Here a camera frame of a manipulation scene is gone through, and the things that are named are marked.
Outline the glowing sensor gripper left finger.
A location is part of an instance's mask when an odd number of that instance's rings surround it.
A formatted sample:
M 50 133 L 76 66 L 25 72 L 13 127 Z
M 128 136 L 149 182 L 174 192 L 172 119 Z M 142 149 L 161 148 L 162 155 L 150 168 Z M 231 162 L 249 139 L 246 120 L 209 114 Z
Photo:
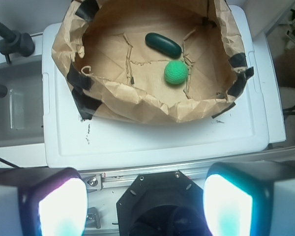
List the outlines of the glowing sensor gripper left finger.
M 0 168 L 0 236 L 81 236 L 87 210 L 73 168 Z

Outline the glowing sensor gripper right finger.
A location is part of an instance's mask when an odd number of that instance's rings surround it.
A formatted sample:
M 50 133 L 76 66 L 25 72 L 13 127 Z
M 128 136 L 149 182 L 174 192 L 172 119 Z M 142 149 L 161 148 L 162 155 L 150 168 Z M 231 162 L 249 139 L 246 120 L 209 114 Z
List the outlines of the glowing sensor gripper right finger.
M 216 162 L 203 207 L 214 236 L 295 236 L 295 161 Z

